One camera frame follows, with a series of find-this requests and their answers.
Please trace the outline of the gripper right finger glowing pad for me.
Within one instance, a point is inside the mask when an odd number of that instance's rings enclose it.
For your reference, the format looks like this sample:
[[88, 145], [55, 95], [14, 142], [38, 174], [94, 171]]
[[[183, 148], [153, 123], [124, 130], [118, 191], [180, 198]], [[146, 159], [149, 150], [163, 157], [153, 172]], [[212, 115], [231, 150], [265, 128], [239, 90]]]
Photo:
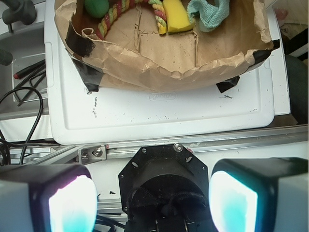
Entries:
[[221, 159], [211, 174], [209, 204], [220, 232], [307, 232], [308, 160]]

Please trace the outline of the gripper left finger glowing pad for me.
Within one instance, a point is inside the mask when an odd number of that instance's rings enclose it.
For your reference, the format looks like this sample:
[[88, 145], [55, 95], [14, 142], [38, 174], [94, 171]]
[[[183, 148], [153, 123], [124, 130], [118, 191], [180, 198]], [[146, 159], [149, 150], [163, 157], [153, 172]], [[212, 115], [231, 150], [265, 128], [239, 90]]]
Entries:
[[95, 183], [82, 164], [0, 169], [2, 232], [91, 232], [97, 204]]

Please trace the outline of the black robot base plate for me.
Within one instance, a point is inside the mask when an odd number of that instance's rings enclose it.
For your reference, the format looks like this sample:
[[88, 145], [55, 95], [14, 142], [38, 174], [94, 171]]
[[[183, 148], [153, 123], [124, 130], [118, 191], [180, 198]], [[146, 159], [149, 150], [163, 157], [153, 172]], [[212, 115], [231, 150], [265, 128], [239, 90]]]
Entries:
[[182, 145], [142, 147], [119, 173], [126, 232], [213, 232], [208, 168]]

